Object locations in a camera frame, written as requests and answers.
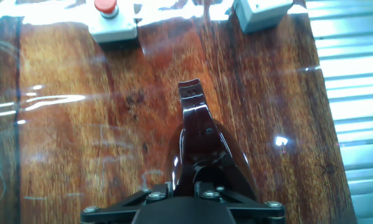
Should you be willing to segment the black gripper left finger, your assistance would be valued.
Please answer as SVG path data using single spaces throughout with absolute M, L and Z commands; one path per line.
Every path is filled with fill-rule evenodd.
M 173 197 L 172 182 L 157 184 L 152 189 L 143 188 L 107 208 L 100 208 L 97 206 L 85 208 L 80 214 L 80 223 L 131 223 L 136 214 L 146 205 L 160 202 L 171 197 Z

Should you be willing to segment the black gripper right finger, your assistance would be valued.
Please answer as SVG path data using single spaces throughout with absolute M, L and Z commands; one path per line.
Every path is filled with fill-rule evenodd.
M 195 183 L 194 195 L 197 198 L 223 205 L 235 221 L 285 224 L 285 206 L 280 202 L 267 201 L 259 203 L 223 186 L 215 187 L 210 182 Z

